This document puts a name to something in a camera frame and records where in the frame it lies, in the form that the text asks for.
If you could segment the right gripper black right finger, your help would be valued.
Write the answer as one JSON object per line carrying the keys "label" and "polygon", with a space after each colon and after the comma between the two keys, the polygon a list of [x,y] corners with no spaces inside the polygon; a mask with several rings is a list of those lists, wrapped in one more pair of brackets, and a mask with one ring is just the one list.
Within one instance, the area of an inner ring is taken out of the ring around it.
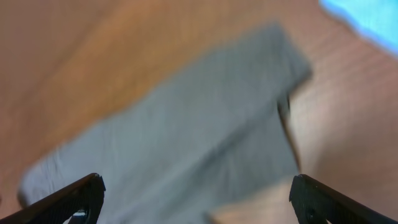
{"label": "right gripper black right finger", "polygon": [[300,224],[397,224],[305,174],[293,178],[289,202]]}

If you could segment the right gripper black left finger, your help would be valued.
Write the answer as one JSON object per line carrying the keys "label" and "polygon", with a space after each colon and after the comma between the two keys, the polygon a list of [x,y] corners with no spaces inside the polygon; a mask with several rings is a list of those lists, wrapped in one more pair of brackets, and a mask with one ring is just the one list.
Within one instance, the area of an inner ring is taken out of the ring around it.
{"label": "right gripper black left finger", "polygon": [[1,219],[1,224],[96,224],[105,191],[102,176],[92,173]]}

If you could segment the grey shorts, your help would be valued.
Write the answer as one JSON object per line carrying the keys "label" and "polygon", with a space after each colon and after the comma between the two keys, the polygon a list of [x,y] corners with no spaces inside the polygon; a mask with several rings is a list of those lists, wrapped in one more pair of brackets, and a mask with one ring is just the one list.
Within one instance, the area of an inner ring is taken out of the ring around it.
{"label": "grey shorts", "polygon": [[311,68],[281,26],[218,48],[131,108],[36,163],[31,205],[90,173],[103,177],[100,223],[204,223],[205,214],[295,175],[280,117]]}

